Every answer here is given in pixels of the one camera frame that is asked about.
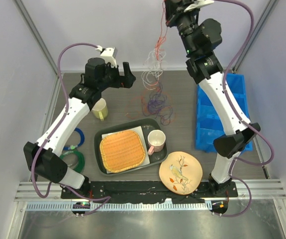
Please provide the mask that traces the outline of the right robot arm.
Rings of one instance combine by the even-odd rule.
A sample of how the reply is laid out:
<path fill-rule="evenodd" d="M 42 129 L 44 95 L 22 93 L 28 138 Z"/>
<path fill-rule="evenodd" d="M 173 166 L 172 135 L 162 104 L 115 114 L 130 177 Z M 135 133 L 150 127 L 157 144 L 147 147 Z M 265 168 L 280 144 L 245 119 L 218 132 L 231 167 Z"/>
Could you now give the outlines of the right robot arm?
<path fill-rule="evenodd" d="M 224 135 L 213 141 L 217 158 L 208 178 L 209 193 L 218 197 L 231 184 L 232 161 L 261 128 L 258 123 L 251 123 L 239 107 L 214 54 L 222 42 L 221 24 L 212 18 L 198 22 L 200 9 L 213 1 L 166 0 L 164 3 L 166 26 L 177 28 L 186 50 L 188 73 L 210 99 L 223 126 Z"/>

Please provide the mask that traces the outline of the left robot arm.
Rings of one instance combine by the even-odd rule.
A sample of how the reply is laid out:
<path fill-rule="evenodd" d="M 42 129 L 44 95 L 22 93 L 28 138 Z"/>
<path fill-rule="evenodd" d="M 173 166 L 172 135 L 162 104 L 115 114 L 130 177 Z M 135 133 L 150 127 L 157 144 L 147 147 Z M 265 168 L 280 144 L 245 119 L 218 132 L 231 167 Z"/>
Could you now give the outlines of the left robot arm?
<path fill-rule="evenodd" d="M 51 183 L 65 185 L 78 198 L 89 195 L 90 180 L 67 166 L 60 158 L 68 138 L 80 121 L 89 114 L 107 88 L 131 88 L 135 76 L 128 62 L 123 63 L 124 74 L 102 58 L 91 58 L 85 65 L 81 81 L 72 89 L 68 102 L 50 126 L 35 142 L 23 148 L 31 179 L 41 176 Z"/>

